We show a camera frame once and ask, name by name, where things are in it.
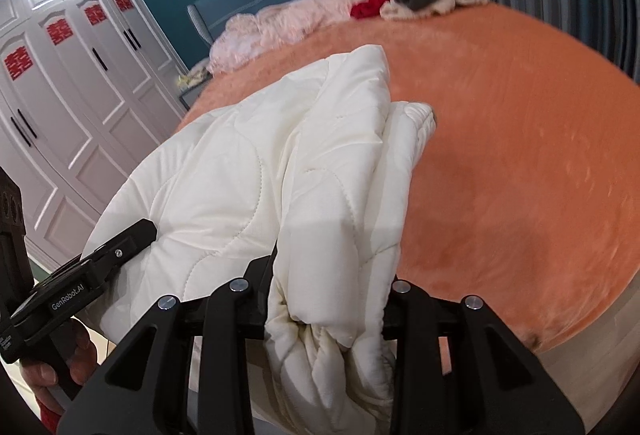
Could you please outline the cream quilted jacket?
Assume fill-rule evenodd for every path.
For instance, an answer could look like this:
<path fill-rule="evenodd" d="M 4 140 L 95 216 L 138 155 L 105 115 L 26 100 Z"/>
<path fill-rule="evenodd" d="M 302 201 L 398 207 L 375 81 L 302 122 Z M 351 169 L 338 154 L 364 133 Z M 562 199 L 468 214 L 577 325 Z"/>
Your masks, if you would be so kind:
<path fill-rule="evenodd" d="M 81 320 L 119 342 L 160 296 L 199 299 L 273 255 L 266 336 L 247 345 L 253 411 L 290 433 L 386 433 L 383 311 L 436 128 L 427 104 L 390 98 L 389 80 L 384 50 L 366 45 L 176 132 L 117 191 L 87 249 L 141 218 L 156 241 Z"/>

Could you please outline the orange plush bed cover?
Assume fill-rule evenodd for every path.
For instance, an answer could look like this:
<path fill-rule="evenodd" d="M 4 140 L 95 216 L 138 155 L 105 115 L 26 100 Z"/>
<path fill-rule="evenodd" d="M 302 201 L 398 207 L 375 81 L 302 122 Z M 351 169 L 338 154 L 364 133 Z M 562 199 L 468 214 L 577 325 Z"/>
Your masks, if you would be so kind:
<path fill-rule="evenodd" d="M 639 269 L 639 88 L 572 36 L 496 4 L 351 20 L 211 80 L 186 119 L 365 44 L 385 50 L 393 99 L 437 118 L 401 277 L 482 296 L 537 351 L 587 328 Z"/>

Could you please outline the white wardrobe with red stickers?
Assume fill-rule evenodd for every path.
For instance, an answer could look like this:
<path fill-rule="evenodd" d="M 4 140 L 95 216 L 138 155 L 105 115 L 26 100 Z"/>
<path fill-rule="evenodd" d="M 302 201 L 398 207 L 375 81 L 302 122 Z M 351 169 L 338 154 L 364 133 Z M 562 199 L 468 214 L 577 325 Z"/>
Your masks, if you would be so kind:
<path fill-rule="evenodd" d="M 1 0 L 1 164 L 44 268 L 82 250 L 134 168 L 174 132 L 183 71 L 143 0 Z"/>

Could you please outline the bedside table with items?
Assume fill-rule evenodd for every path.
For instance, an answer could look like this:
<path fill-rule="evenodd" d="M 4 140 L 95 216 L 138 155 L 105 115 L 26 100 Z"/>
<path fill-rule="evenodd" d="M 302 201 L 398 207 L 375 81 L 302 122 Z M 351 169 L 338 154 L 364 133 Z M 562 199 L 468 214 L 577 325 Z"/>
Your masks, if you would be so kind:
<path fill-rule="evenodd" d="M 179 100 L 187 110 L 191 109 L 206 84 L 212 79 L 212 74 L 207 70 L 208 62 L 209 60 L 204 58 L 196 65 L 193 65 L 186 74 L 178 76 Z"/>

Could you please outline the pink ruffled blanket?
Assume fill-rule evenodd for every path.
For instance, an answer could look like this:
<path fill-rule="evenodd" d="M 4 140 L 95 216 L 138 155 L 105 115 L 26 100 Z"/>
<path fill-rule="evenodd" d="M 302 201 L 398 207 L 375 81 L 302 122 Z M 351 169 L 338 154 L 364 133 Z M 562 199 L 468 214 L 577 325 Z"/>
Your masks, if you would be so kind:
<path fill-rule="evenodd" d="M 239 70 L 270 50 L 294 45 L 322 28 L 349 21 L 352 7 L 365 1 L 292 0 L 255 14 L 236 14 L 210 47 L 206 70 L 213 77 Z"/>

